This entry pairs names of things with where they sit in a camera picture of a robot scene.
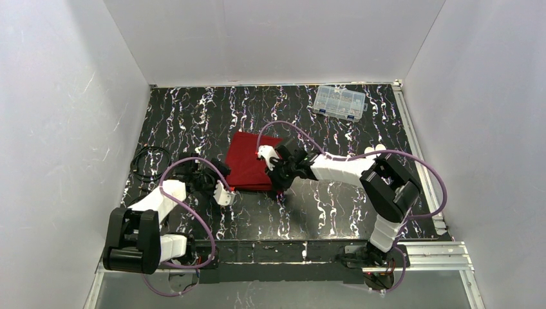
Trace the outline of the red cloth napkin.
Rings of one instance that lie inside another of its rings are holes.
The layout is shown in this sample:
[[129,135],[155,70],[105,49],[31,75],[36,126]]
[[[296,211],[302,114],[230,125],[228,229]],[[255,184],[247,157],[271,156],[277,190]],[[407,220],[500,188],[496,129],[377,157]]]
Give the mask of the red cloth napkin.
[[227,151],[225,163],[231,169],[227,183],[238,191],[271,191],[272,183],[266,175],[266,163],[258,159],[258,135],[236,132]]

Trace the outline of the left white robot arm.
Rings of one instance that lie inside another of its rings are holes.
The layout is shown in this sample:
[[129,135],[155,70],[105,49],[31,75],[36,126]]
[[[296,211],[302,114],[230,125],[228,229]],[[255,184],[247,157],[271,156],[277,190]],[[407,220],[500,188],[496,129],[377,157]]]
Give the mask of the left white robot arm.
[[[159,183],[147,196],[129,207],[117,207],[109,215],[102,264],[107,270],[153,274],[165,264],[179,269],[200,269],[216,258],[216,242],[210,226],[185,199],[195,192],[214,198],[221,206],[231,205],[235,193],[227,183],[230,167],[218,159],[208,161],[189,156],[170,165]],[[203,227],[211,242],[211,253],[196,265],[177,265],[176,258],[191,255],[186,234],[163,234],[162,223],[171,211],[181,206]]]

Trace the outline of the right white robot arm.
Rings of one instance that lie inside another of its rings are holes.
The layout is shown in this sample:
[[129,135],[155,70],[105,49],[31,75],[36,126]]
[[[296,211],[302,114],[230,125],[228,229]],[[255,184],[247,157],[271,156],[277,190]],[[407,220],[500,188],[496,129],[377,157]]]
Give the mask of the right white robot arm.
[[352,160],[280,143],[276,147],[260,146],[257,157],[265,162],[266,175],[276,191],[288,190],[296,178],[341,182],[364,189],[377,213],[375,225],[364,248],[337,256],[343,263],[385,264],[403,223],[422,193],[419,181],[385,150],[380,155]]

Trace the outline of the clear plastic compartment box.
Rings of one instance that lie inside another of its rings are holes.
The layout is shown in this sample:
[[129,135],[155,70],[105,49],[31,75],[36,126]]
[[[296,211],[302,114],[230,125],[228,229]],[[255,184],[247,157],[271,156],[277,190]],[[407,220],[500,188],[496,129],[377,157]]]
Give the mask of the clear plastic compartment box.
[[320,85],[312,110],[316,114],[358,122],[368,111],[369,103],[361,92]]

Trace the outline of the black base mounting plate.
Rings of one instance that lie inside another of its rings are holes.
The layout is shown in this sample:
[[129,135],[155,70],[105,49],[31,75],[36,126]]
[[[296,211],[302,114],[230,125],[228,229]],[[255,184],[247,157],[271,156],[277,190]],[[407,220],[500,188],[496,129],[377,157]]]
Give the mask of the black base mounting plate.
[[404,245],[392,250],[382,266],[343,263],[339,254],[366,246],[358,239],[227,240],[217,241],[213,262],[200,270],[202,284],[244,281],[340,281],[370,283],[380,288],[394,284],[394,275],[411,265]]

